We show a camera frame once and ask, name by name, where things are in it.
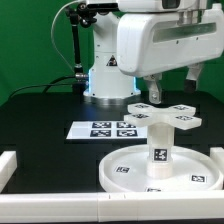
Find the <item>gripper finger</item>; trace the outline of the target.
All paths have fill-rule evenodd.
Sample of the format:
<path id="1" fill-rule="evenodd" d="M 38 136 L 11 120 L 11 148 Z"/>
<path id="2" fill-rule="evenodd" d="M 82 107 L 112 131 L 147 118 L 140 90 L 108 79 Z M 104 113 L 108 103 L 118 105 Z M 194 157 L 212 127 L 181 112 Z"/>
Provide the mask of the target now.
<path id="1" fill-rule="evenodd" d="M 160 80 L 162 79 L 162 74 L 149 75 L 144 78 L 149 91 L 149 101 L 153 104 L 161 103 L 162 89 L 160 85 Z"/>
<path id="2" fill-rule="evenodd" d="M 198 80 L 203 70 L 202 63 L 196 63 L 188 66 L 188 73 L 184 81 L 184 91 L 194 93 L 197 90 Z"/>

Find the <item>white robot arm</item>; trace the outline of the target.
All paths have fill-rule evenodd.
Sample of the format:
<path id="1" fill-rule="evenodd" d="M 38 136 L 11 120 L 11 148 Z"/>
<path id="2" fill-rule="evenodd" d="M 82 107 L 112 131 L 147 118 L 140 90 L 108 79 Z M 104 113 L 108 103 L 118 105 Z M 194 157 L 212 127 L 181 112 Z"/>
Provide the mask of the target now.
<path id="1" fill-rule="evenodd" d="M 140 93 L 161 102 L 159 81 L 166 71 L 188 68 L 184 89 L 197 89 L 205 61 L 224 52 L 224 10 L 207 0 L 86 0 L 94 23 L 94 65 L 87 95 L 121 100 Z"/>

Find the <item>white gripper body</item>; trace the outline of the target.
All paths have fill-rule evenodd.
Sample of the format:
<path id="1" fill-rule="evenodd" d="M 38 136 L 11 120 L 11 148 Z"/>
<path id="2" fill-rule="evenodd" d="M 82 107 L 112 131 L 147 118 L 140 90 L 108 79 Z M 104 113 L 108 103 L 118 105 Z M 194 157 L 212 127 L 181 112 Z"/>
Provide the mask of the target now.
<path id="1" fill-rule="evenodd" d="M 218 58 L 224 52 L 220 3 L 120 3 L 117 63 L 144 77 Z"/>

